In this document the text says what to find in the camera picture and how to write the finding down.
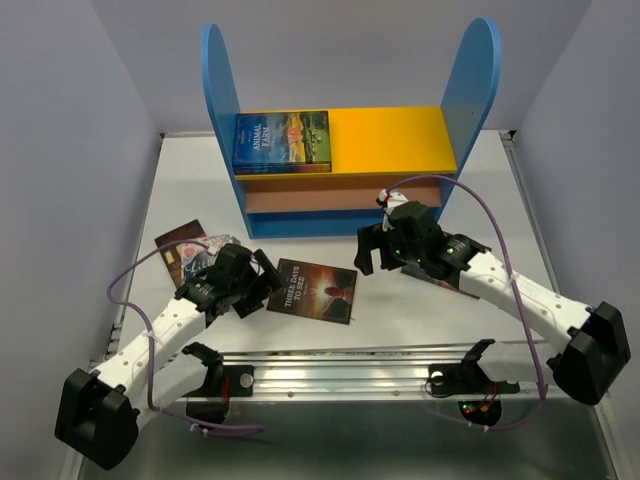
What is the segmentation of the Three Days to See book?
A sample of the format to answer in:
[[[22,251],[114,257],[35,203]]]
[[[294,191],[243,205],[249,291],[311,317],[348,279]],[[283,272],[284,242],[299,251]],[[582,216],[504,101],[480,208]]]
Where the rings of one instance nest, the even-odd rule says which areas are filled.
[[[284,287],[269,299],[269,311],[350,324],[355,270],[291,259],[280,259],[277,269]]]

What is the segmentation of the Animal Farm book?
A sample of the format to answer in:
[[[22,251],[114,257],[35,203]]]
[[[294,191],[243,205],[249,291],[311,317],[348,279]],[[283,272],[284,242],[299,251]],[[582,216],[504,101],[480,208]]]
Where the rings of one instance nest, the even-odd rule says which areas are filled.
[[[242,113],[236,116],[232,165],[331,163],[329,113]]]

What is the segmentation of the Jane Eyre book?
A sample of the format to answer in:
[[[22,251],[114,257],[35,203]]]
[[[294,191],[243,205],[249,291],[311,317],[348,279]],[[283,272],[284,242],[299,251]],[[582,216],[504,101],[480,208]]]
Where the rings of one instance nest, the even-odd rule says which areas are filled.
[[[234,164],[236,175],[330,173],[331,163],[243,163]]]

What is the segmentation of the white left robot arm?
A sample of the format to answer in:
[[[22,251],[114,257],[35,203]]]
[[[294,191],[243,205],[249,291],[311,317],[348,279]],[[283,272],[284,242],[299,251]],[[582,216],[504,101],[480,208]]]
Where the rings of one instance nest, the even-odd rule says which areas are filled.
[[[145,329],[116,355],[93,369],[74,370],[64,381],[55,437],[104,470],[119,465],[140,431],[165,414],[204,435],[240,437],[259,426],[232,426],[186,416],[171,405],[190,393],[219,396],[229,404],[239,378],[228,374],[219,352],[198,336],[234,311],[244,318],[284,286],[266,254],[238,244],[224,245],[212,265],[198,271],[174,293],[155,320],[140,307]]]

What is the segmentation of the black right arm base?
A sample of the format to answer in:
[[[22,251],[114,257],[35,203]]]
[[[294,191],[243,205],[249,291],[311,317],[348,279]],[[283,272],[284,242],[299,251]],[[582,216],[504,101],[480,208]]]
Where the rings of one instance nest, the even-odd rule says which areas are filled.
[[[480,360],[487,350],[496,346],[495,340],[477,342],[457,363],[439,363],[429,366],[424,384],[426,394],[435,399],[462,395],[458,410],[472,427],[489,430],[497,426],[502,416],[501,395],[515,395],[521,391],[518,382],[490,380],[480,368]]]

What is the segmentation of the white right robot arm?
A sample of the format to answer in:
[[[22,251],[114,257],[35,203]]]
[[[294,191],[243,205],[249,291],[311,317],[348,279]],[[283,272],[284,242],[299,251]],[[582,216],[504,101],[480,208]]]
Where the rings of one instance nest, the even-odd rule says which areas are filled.
[[[382,222],[357,232],[355,267],[414,266],[427,276],[484,300],[543,340],[540,347],[478,341],[457,363],[438,364],[431,375],[437,396],[481,394],[493,385],[540,382],[575,401],[596,405],[631,358],[621,312],[607,302],[591,307],[507,270],[504,259],[462,234],[443,231],[430,209],[405,198],[388,201]]]

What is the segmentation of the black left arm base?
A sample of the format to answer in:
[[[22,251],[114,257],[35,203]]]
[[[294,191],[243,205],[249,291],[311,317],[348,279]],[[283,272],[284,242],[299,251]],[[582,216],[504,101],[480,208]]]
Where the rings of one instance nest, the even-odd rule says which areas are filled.
[[[260,434],[259,425],[225,425],[232,397],[248,398],[253,395],[255,367],[253,365],[224,365],[223,356],[204,344],[194,342],[185,346],[176,357],[194,363],[195,373],[190,376],[195,386],[186,398],[211,399],[208,405],[186,408],[186,421],[205,436],[248,437]]]

